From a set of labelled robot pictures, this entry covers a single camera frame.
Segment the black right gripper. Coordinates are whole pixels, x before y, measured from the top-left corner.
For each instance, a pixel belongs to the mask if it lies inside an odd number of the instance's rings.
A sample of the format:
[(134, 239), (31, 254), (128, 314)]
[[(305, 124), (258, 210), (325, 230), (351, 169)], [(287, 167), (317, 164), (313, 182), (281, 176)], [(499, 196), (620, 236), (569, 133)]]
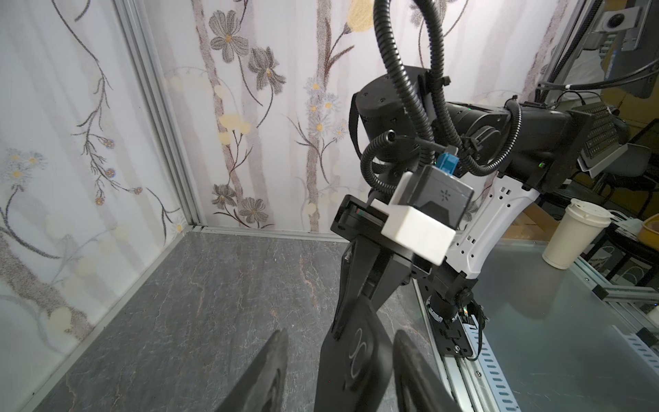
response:
[(335, 340), (343, 334), (359, 297), (370, 300), (377, 311), (400, 286), (430, 276), (437, 267), (382, 235), (386, 220), (384, 212), (352, 195), (344, 197), (336, 212), (331, 231), (349, 246), (342, 256), (339, 298), (331, 326)]

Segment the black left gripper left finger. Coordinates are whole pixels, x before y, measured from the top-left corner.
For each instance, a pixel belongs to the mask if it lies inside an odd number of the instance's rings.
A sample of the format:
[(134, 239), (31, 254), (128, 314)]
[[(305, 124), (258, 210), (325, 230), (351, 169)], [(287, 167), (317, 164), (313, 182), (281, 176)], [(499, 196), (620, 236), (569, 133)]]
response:
[(287, 368), (288, 333), (277, 330), (216, 411), (281, 411)]

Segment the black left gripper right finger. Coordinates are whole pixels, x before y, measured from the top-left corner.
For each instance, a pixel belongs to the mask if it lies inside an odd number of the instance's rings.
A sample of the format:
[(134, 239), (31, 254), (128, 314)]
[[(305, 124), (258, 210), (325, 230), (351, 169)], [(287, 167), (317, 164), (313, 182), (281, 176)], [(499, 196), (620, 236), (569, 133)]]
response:
[(399, 411), (449, 412), (460, 407), (405, 331), (396, 332), (393, 367)]

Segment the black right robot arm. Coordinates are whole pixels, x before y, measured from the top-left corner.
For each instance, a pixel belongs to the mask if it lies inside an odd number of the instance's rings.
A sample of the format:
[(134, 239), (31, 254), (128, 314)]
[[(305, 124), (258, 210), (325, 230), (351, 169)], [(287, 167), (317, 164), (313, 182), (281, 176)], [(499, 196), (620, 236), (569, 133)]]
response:
[(444, 134), (432, 101), (432, 73), (408, 67), (434, 138), (419, 137), (392, 80), (379, 77), (352, 97), (348, 131), (370, 185), (367, 201), (346, 196), (332, 223), (348, 241), (329, 336), (339, 340), (353, 302), (379, 309), (411, 279), (420, 281), (435, 341), (446, 355), (474, 360), (466, 322), (487, 324), (473, 288), (494, 245), (540, 195), (555, 191), (577, 163), (595, 118), (544, 104), (486, 107), (449, 103), (458, 138)]

